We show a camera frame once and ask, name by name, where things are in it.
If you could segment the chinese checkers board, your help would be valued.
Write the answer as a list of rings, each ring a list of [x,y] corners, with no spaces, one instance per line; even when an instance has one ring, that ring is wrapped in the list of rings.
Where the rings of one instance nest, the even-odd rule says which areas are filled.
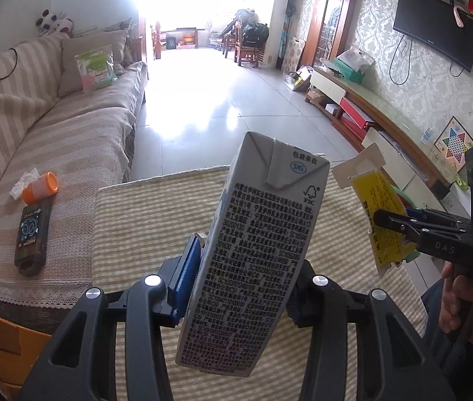
[[[466,165],[465,153],[473,147],[473,138],[464,126],[452,116],[433,146],[445,163],[459,173]]]

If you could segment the black remote control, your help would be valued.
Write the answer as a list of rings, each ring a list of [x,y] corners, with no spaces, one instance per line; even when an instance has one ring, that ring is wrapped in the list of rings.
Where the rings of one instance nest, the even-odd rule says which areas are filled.
[[[15,244],[14,265],[24,277],[37,275],[46,263],[54,197],[24,207]]]

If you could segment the beige sofa cushion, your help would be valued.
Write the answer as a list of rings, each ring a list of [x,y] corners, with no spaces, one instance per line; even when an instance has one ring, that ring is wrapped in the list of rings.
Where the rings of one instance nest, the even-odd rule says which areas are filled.
[[[60,98],[107,87],[124,73],[127,34],[124,30],[62,40]]]

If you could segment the yellow paper box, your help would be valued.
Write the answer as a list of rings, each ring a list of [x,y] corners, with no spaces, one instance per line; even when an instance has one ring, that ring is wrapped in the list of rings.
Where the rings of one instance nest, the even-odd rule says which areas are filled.
[[[387,210],[389,181],[383,173],[385,160],[376,144],[364,148],[356,157],[333,168],[339,188],[351,187],[361,202],[369,221],[369,239],[378,275],[383,277],[393,266],[400,265],[412,254],[418,255],[415,244],[402,234],[382,228],[374,223],[379,209]]]

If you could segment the striped beige sofa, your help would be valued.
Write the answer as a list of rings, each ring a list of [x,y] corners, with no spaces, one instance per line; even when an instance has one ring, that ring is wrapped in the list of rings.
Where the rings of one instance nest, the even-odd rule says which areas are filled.
[[[0,317],[45,333],[90,287],[96,194],[128,180],[149,77],[137,61],[112,85],[84,92],[79,52],[66,34],[49,34],[0,54]],[[14,263],[24,204],[11,189],[30,170],[54,173],[60,188],[46,262],[25,276]]]

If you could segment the white milk carton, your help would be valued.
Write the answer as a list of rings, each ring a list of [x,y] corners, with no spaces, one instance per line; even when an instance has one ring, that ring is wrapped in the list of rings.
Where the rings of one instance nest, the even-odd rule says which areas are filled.
[[[329,169],[324,157],[246,133],[207,235],[178,365],[251,374],[303,265]]]

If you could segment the orange plastic cup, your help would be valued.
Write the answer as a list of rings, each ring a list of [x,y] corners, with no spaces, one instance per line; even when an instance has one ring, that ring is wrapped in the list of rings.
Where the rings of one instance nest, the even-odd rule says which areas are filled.
[[[32,205],[48,197],[58,194],[60,185],[53,172],[46,172],[30,182],[21,193],[21,199],[27,205]]]

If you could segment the red bin green rim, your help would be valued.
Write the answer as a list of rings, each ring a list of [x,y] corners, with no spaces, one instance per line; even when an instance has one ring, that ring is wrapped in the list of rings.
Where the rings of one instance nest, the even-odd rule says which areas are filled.
[[[386,185],[387,189],[387,209],[395,214],[408,216],[408,209],[412,208],[411,202],[404,193],[394,185]]]

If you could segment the striped beige table mat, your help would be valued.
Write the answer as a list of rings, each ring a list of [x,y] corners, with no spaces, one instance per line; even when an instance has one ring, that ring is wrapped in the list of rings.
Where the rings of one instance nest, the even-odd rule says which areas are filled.
[[[188,238],[206,233],[223,191],[227,170],[215,167],[159,176],[100,189],[92,234],[92,277],[105,292],[123,291],[141,276],[182,254]],[[315,272],[348,291],[385,290],[418,332],[427,313],[408,272],[379,275],[364,210],[350,188],[333,177],[306,253]],[[180,331],[163,328],[162,341],[172,393],[177,400],[296,400],[311,342],[310,328],[282,316],[252,374],[219,376],[175,362]]]

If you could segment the green box on cabinet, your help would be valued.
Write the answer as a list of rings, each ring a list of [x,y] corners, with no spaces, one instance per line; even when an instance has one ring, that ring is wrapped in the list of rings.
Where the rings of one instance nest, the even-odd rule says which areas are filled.
[[[334,58],[334,65],[345,78],[345,80],[358,84],[361,84],[364,80],[364,74],[354,70],[351,66],[341,61],[338,57]]]

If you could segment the wooden chair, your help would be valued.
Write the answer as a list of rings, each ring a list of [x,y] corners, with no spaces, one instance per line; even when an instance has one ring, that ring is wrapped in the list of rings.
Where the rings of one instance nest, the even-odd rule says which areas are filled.
[[[259,66],[261,51],[266,45],[269,37],[269,28],[266,24],[235,23],[235,57],[234,61],[241,66],[248,62],[253,67]]]

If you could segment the plush toy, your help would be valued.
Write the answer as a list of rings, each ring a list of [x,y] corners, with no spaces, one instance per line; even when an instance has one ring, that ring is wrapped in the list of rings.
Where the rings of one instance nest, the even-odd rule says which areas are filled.
[[[36,21],[39,36],[54,33],[67,33],[72,35],[73,21],[64,13],[54,13],[45,9],[40,18]]]

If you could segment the long wooden TV cabinet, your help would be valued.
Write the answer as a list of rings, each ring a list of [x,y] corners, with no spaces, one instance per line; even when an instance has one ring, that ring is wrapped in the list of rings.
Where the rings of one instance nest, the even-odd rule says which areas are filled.
[[[433,143],[423,142],[415,124],[374,92],[316,66],[305,100],[357,151],[377,145],[384,172],[416,206],[471,215],[471,194],[455,183],[456,175]]]

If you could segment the black wall television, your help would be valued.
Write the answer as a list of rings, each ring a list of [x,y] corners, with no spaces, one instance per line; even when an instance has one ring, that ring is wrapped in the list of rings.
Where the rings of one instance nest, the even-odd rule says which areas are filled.
[[[398,0],[392,28],[471,71],[473,15],[461,8],[442,0]]]

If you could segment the green pink snack bag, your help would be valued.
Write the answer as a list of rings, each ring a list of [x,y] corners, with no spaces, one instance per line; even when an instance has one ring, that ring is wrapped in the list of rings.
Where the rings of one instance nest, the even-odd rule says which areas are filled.
[[[114,70],[114,54],[111,45],[104,45],[75,56],[81,87],[84,93],[109,87],[118,80]]]

